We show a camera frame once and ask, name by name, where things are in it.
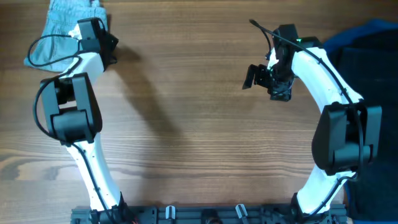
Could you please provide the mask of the light blue denim shorts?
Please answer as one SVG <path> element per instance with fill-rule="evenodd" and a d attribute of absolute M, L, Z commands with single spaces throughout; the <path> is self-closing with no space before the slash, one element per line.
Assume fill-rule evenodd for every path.
<path fill-rule="evenodd" d="M 42 35 L 24 65 L 50 72 L 62 72 L 73 62 L 77 40 L 67 38 L 80 19 L 100 18 L 105 25 L 107 12 L 99 0 L 51 0 Z"/>

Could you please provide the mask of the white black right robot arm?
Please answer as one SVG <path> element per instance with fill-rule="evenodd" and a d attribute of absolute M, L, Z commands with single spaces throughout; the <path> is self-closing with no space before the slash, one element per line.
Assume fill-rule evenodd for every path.
<path fill-rule="evenodd" d="M 288 102 L 300 79 L 321 112 L 312 139 L 315 166 L 287 208 L 277 212 L 286 223 L 333 222 L 331 202 L 343 184 L 357 182 L 377 156 L 382 108 L 367 105 L 341 77 L 316 37 L 299 37 L 293 24 L 269 30 L 250 23 L 266 37 L 267 65 L 250 65 L 243 89 L 259 85 L 271 100 Z"/>

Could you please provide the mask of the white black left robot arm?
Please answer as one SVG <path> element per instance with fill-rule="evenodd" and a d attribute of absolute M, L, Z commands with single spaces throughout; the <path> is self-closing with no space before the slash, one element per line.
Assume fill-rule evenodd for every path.
<path fill-rule="evenodd" d="M 74 210 L 72 223 L 137 223 L 111 177 L 101 144 L 103 120 L 92 87 L 106 68 L 116 63 L 118 39 L 98 17 L 80 19 L 69 37 L 78 42 L 73 62 L 61 74 L 42 80 L 33 113 L 37 127 L 66 147 L 74 159 L 90 197 L 85 212 Z M 37 120 L 42 100 L 46 127 Z"/>

